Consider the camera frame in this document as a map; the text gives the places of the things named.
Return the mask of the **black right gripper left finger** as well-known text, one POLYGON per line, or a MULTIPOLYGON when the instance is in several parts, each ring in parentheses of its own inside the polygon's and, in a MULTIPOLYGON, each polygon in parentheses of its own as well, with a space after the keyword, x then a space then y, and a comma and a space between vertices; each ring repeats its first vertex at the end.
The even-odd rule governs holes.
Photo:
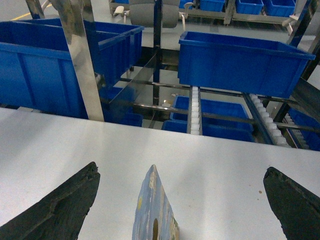
POLYGON ((76 240, 101 175, 90 162, 39 202, 0 227, 2 240, 76 240))

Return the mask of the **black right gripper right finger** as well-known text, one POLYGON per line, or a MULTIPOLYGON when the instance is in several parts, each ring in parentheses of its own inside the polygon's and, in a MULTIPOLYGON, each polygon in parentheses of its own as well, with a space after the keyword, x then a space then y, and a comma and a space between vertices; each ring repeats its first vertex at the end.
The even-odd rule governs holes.
POLYGON ((263 185, 270 208, 288 240, 320 238, 320 197, 279 171, 269 167, 263 185))

